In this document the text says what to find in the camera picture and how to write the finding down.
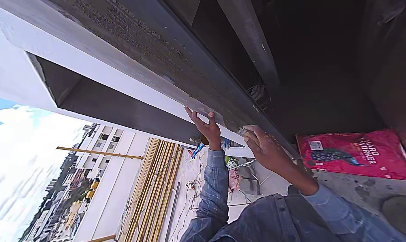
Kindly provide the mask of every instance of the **red bag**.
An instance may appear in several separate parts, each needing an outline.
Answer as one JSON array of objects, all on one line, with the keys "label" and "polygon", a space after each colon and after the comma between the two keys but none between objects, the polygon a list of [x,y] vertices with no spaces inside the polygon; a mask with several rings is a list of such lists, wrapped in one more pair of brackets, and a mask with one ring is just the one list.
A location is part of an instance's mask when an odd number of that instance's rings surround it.
[{"label": "red bag", "polygon": [[406,179],[406,158],[393,130],[297,135],[305,164],[322,171]]}]

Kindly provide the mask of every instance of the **cloud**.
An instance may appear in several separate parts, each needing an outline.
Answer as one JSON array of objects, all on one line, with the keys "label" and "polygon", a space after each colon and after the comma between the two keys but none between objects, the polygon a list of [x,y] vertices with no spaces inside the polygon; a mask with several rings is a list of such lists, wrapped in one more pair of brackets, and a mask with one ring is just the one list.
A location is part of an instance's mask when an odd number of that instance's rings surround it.
[{"label": "cloud", "polygon": [[17,241],[87,121],[28,106],[0,110],[0,242]]}]

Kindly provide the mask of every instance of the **worker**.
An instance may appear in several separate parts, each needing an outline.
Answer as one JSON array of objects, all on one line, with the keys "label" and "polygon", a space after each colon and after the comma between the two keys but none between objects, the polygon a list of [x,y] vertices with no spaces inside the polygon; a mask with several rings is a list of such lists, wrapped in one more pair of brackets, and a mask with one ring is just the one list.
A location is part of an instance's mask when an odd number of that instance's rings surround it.
[{"label": "worker", "polygon": [[340,242],[406,241],[406,237],[376,215],[334,194],[292,163],[275,138],[258,126],[244,126],[244,141],[267,169],[293,185],[288,195],[273,194],[245,207],[239,218],[228,220],[228,169],[221,149],[221,131],[215,114],[209,124],[185,107],[199,131],[209,140],[205,184],[197,217],[180,241],[199,242]]}]

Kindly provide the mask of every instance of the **cityscape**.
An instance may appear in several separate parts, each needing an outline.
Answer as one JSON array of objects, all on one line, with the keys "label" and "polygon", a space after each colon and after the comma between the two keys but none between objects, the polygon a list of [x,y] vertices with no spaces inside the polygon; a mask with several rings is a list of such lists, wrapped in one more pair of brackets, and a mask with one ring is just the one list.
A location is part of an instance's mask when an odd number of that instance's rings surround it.
[{"label": "cityscape", "polygon": [[[92,139],[99,126],[99,124],[86,125],[83,128],[85,134],[82,142],[75,144],[73,148],[78,149],[86,139]],[[47,194],[39,206],[39,211],[34,215],[19,242],[73,240],[103,172],[99,172],[95,177],[88,176],[91,169],[85,166],[78,168],[77,164],[81,157],[82,152],[76,151],[70,151],[65,157],[59,177],[53,179],[46,187]]]}]

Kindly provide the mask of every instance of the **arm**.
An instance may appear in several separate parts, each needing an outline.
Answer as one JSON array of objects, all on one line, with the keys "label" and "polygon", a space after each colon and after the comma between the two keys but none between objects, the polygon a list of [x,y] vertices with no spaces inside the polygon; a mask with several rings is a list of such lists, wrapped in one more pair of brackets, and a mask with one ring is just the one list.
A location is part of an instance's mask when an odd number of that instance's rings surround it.
[{"label": "arm", "polygon": [[197,117],[195,111],[187,107],[185,110],[201,134],[208,139],[210,149],[197,218],[191,220],[180,241],[208,241],[227,224],[228,169],[225,153],[221,150],[221,130],[215,122],[215,114],[209,113],[209,124],[206,124]]},{"label": "arm", "polygon": [[224,156],[223,151],[209,150],[197,218],[191,220],[180,241],[208,241],[227,224],[228,169]]},{"label": "arm", "polygon": [[255,158],[300,190],[326,222],[331,232],[343,241],[406,241],[406,237],[369,211],[335,195],[291,162],[276,139],[258,126],[244,126],[244,140]]},{"label": "arm", "polygon": [[406,237],[369,211],[335,195],[324,185],[303,196],[343,241],[406,241]]}]

